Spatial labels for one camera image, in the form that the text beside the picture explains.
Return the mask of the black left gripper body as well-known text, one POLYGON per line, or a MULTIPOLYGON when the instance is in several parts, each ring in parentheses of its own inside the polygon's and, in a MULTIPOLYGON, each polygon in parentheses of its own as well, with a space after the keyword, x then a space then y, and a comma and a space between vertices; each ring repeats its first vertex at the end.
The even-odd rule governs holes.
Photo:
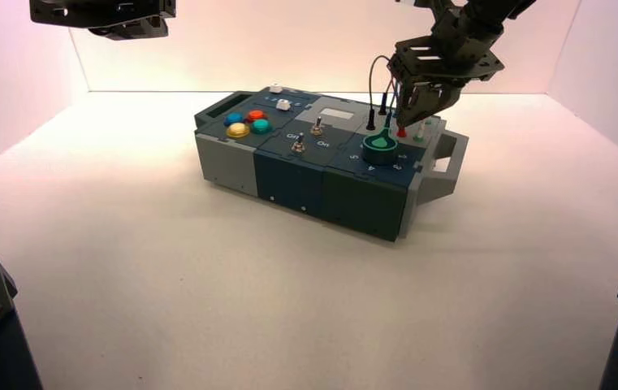
POLYGON ((39 24, 104 28, 152 17, 174 18, 175 0, 31 0, 29 13, 39 24))

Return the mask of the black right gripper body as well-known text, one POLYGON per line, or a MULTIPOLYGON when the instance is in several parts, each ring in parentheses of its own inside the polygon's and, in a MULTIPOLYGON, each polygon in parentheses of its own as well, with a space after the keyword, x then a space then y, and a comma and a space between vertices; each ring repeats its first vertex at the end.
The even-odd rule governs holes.
POLYGON ((505 68, 489 50, 471 59, 450 59, 443 54, 443 44, 431 36, 396 42, 387 67, 403 85, 452 85, 455 88, 463 88, 472 80, 488 81, 505 68))

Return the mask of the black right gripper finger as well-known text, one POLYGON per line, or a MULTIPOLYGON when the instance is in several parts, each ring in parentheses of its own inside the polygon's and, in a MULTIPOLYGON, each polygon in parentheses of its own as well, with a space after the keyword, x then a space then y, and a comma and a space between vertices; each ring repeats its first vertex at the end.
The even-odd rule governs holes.
POLYGON ((421 120, 453 106, 459 100, 460 92, 460 88, 453 87, 443 87, 441 89, 422 87, 418 100, 421 120))
POLYGON ((421 83, 399 83, 396 108, 396 122, 399 127, 408 127, 421 121, 418 100, 421 93, 421 83))

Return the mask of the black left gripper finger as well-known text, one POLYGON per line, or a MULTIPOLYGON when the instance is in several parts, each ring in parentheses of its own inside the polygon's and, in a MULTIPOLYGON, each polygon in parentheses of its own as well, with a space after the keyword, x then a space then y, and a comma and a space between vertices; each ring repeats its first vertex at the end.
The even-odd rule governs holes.
POLYGON ((125 36, 128 40, 168 37, 169 29, 164 19, 139 19, 125 24, 125 36))
POLYGON ((89 31, 98 37, 104 37, 113 41, 127 40, 123 25, 90 28, 89 31))

